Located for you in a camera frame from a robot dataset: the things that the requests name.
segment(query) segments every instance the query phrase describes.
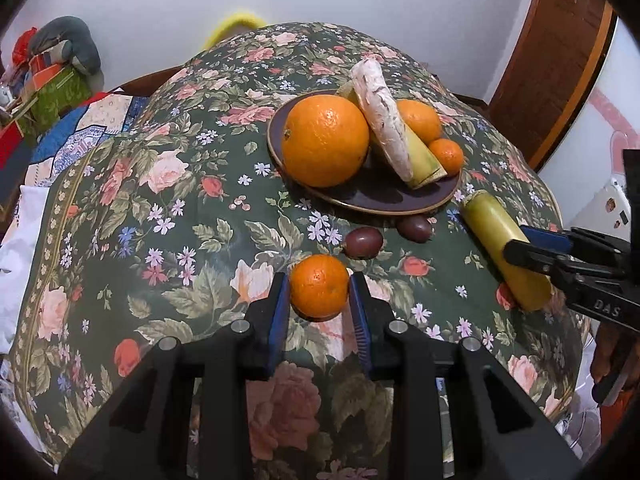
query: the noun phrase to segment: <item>orange fruit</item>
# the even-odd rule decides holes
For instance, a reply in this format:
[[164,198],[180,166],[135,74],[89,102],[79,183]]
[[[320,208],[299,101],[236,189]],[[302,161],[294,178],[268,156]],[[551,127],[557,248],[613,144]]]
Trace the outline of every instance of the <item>orange fruit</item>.
[[428,145],[442,134],[442,123],[436,110],[420,101],[401,99],[397,102],[402,120],[420,140]]
[[465,154],[458,143],[449,139],[436,139],[429,144],[429,150],[438,159],[448,175],[455,175],[465,165]]
[[289,275],[291,303],[303,315],[323,319],[338,314],[347,301],[349,273],[328,254],[313,254]]
[[337,95],[302,99],[289,112],[282,139],[285,170],[312,187],[337,186],[360,169],[369,125],[360,109]]

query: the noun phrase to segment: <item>silver bolt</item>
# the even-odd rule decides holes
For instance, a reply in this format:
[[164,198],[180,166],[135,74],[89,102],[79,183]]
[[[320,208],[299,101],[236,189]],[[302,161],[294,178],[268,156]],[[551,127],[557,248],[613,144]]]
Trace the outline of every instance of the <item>silver bolt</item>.
[[408,328],[409,327],[407,323],[402,321],[402,319],[395,319],[389,322],[389,330],[391,330],[391,332],[393,332],[394,334],[402,334],[406,332]]
[[178,340],[175,337],[163,337],[158,346],[161,350],[173,350],[175,346],[178,344]]
[[470,352],[476,352],[482,347],[482,343],[475,337],[465,337],[462,340],[462,346]]
[[249,323],[245,319],[236,319],[231,324],[231,330],[236,332],[237,334],[241,334],[242,332],[246,332],[251,327],[251,323]]

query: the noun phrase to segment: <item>door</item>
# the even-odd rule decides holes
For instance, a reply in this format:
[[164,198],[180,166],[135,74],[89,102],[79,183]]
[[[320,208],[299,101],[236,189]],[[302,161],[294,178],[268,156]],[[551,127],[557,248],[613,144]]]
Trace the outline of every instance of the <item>door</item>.
[[612,14],[605,0],[532,0],[489,114],[533,168],[550,155],[591,89]]

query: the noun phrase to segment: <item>plate of fruit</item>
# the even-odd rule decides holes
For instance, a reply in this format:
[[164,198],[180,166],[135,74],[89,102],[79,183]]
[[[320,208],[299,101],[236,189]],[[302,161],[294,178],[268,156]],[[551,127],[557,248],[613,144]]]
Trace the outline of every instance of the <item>plate of fruit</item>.
[[268,128],[271,156],[312,194],[361,212],[404,216],[448,202],[465,163],[442,135],[436,111],[393,99],[382,69],[366,59],[337,91],[319,90],[282,105]]

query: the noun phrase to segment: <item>floral tablecloth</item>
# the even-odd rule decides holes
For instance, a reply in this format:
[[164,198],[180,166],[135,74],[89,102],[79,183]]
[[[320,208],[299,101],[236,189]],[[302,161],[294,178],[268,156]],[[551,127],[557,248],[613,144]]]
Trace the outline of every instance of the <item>floral tablecloth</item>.
[[[433,105],[468,158],[427,244],[305,196],[270,159],[265,134],[278,106],[338,88],[364,57],[382,64],[396,98]],[[429,336],[475,335],[553,416],[575,385],[582,321],[517,308],[458,215],[476,189],[520,223],[559,225],[518,150],[396,49],[328,23],[227,40],[162,86],[128,136],[95,148],[51,187],[11,355],[17,398],[58,462],[151,344],[214,333],[267,294],[274,272],[328,253],[363,270],[372,293]],[[370,261],[340,253],[360,224],[384,233]],[[256,478],[386,478],[392,391],[364,378],[355,349],[348,314],[309,323],[291,313],[284,362],[270,381],[247,385]],[[197,428],[196,403],[194,448]]]

